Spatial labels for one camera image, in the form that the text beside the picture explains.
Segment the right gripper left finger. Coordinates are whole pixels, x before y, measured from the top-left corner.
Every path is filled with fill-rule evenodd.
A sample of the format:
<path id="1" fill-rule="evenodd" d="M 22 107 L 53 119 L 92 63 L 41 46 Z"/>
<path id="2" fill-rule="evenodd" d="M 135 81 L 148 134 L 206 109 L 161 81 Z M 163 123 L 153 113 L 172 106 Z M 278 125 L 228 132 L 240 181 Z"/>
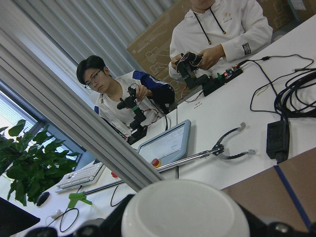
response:
<path id="1" fill-rule="evenodd" d="M 134 195 L 127 195 L 122 202 L 106 218 L 98 218 L 83 223 L 76 231 L 75 237 L 121 237 L 123 213 Z"/>

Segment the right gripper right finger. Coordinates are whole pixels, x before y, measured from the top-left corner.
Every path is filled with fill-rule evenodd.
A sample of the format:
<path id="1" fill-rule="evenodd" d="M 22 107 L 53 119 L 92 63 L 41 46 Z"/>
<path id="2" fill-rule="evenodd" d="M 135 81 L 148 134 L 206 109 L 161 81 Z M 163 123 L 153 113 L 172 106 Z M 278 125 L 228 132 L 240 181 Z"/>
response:
<path id="1" fill-rule="evenodd" d="M 250 229 L 251 237 L 308 237 L 308 232 L 295 230 L 293 227 L 282 222 L 265 224 L 262 220 L 238 203 L 243 211 Z"/>

